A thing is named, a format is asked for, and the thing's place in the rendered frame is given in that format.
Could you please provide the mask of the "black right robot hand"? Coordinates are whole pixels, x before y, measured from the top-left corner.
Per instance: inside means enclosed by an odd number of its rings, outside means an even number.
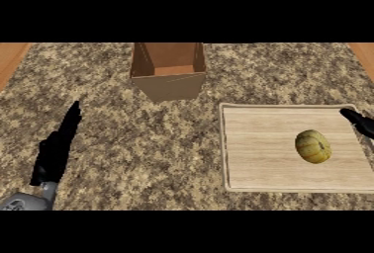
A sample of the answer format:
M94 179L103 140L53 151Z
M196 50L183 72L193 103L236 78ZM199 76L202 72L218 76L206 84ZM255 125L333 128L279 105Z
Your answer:
M359 133L374 139L374 120L363 117L350 109L342 108L338 112L345 117Z

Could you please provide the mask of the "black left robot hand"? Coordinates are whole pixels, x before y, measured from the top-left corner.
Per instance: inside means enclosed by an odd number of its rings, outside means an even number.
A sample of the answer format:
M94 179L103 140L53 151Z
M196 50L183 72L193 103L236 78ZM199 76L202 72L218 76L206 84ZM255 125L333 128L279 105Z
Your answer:
M39 142L39 152L35 160L30 186L44 182L57 183L61 178L69 145L73 139L76 126L81 120L78 102L73 102L61 119L61 124L48 137Z

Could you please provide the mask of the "yellow-green squash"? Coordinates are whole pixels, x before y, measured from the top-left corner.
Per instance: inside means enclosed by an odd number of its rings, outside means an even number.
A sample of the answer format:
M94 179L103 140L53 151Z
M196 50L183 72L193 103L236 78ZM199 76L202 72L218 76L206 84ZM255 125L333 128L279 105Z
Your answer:
M304 130L295 137L295 150L302 160L322 163L331 156L331 147L323 135L313 129Z

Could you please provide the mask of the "pale wooden tray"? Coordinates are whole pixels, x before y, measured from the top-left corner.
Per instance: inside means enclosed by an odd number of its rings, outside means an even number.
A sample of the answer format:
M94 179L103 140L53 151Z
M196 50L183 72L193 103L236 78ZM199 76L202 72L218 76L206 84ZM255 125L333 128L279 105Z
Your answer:
M223 186L229 192L374 194L374 165L365 156L374 142L360 135L338 110L347 105L218 105ZM302 160L297 134L325 136L331 157Z

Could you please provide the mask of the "brown cardboard box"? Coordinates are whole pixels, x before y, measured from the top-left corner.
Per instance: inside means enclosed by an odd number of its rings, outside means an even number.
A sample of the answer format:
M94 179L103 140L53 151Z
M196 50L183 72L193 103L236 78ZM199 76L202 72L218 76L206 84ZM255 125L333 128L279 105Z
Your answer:
M200 42L135 42L129 79L153 102L195 99L205 77Z

